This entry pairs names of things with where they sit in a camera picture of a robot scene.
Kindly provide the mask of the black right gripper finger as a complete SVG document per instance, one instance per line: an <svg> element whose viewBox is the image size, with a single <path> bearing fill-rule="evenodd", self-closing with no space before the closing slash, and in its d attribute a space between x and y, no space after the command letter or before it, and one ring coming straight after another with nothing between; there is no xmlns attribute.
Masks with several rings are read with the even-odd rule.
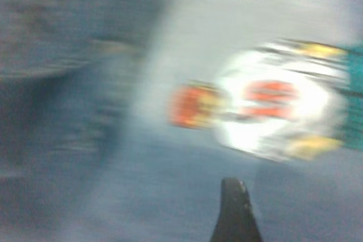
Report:
<svg viewBox="0 0 363 242"><path fill-rule="evenodd" d="M250 195L237 178L221 181L220 212L210 242L262 242Z"/></svg>

